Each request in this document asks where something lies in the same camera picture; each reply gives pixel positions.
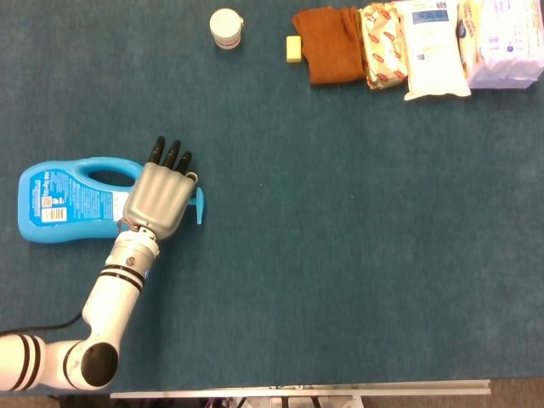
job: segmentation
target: packaged snack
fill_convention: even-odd
[[[408,87],[405,100],[425,95],[470,95],[456,38],[457,1],[394,2],[405,36]]]
[[[538,0],[461,0],[458,35],[470,88],[527,88],[544,70]]]
[[[366,81],[370,89],[398,85],[408,75],[399,16],[392,3],[359,9]]]

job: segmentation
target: yellow sponge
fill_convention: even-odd
[[[300,36],[287,37],[287,62],[303,60],[303,46]]]

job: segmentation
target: black cable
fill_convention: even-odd
[[[51,326],[28,326],[28,327],[18,327],[16,329],[9,329],[6,331],[0,331],[0,337],[1,336],[7,336],[8,334],[18,334],[18,333],[24,333],[24,332],[44,332],[48,330],[59,330],[64,329],[66,327],[69,327],[76,323],[78,320],[82,318],[81,312],[78,313],[74,318],[67,321],[66,323],[60,323],[59,325],[51,325]]]

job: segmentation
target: folded cloth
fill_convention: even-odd
[[[310,83],[350,82],[365,77],[355,14],[355,7],[322,7],[302,10],[292,18],[302,38]]]

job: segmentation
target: black fingertip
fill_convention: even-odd
[[[187,168],[189,168],[190,159],[193,157],[190,151],[186,151],[182,156],[181,159],[179,159],[179,164],[176,167],[176,172],[180,172],[182,174],[185,174],[187,171]]]
[[[150,159],[148,162],[158,164],[161,160],[162,151],[164,150],[164,143],[165,139],[162,136],[159,136],[156,138],[155,145],[153,146],[153,150],[151,151]]]
[[[168,149],[167,156],[164,158],[162,165],[164,167],[172,168],[173,164],[176,162],[178,157],[179,148],[181,147],[181,142],[179,140],[174,140],[170,149]]]

